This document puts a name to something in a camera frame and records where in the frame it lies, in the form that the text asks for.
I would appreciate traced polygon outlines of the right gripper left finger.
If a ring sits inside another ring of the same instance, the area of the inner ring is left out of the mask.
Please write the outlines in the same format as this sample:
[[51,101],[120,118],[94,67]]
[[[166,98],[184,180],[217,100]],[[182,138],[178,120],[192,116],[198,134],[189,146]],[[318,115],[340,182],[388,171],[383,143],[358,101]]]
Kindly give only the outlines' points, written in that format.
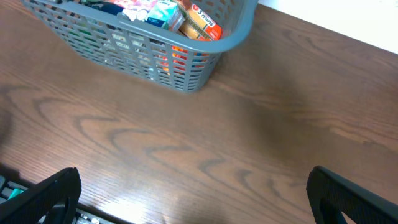
[[77,168],[65,168],[1,204],[1,223],[35,223],[46,209],[65,197],[68,198],[68,216],[61,224],[71,224],[80,194],[81,179]]

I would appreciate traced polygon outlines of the San Remo spaghetti packet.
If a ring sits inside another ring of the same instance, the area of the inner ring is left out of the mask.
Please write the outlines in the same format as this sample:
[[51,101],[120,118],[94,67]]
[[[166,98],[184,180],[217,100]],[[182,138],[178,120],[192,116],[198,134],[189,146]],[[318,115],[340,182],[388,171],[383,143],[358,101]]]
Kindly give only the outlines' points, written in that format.
[[190,39],[202,41],[219,40],[222,28],[201,8],[190,1],[175,1],[184,17],[179,31]]

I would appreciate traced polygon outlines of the orange medicine box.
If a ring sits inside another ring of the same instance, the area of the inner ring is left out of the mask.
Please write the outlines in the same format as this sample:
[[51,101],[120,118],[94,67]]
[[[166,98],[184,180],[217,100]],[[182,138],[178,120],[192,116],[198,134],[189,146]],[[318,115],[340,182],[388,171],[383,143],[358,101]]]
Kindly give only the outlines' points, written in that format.
[[199,73],[205,68],[209,56],[209,54],[194,52],[192,60],[189,61],[187,58],[188,50],[173,45],[171,62],[169,62],[166,50],[157,47],[153,47],[152,50],[156,51],[156,54],[153,55],[156,69],[159,73],[168,76],[171,76],[171,73],[184,75],[187,68],[190,68],[190,72]]

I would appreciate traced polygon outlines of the blue Kleenex tissue multipack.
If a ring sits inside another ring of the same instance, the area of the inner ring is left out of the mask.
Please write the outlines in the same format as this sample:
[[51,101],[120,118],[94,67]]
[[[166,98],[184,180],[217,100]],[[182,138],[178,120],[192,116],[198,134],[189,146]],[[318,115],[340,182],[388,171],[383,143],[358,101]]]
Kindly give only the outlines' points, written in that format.
[[81,0],[80,4],[171,32],[177,32],[185,21],[178,3],[169,0]]

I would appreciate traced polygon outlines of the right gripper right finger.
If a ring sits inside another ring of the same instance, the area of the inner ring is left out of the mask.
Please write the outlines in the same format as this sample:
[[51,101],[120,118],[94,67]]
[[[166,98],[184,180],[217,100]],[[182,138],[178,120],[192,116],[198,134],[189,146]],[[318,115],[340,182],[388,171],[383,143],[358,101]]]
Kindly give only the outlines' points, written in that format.
[[315,166],[306,186],[315,223],[397,224],[397,205],[366,190],[350,180]]

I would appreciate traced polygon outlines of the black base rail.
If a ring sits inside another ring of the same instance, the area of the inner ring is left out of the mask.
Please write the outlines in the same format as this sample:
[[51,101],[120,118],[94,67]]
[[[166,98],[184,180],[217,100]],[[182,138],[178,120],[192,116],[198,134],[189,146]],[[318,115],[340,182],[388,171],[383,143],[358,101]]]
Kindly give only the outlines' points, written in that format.
[[[1,173],[1,204],[10,201],[11,198],[25,193],[34,184],[11,174]],[[60,199],[52,208],[44,211],[44,214],[36,219],[35,223],[62,223],[68,216],[68,198]],[[126,223],[120,218],[108,215],[98,209],[78,203],[70,223]]]

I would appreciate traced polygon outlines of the grey plastic basket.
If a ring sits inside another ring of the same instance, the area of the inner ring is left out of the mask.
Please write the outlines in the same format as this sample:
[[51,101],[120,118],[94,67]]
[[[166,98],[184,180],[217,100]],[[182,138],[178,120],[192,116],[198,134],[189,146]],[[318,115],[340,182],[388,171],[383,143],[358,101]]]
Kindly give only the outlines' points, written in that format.
[[[199,90],[208,80],[222,53],[240,44],[249,34],[257,1],[194,1],[223,30],[220,40],[189,39],[142,21],[129,21],[80,4],[80,1],[23,0],[22,4],[52,29],[78,55],[113,70],[150,80],[183,92]],[[171,62],[172,46],[209,54],[205,68],[184,75],[159,73],[153,47],[166,50]]]

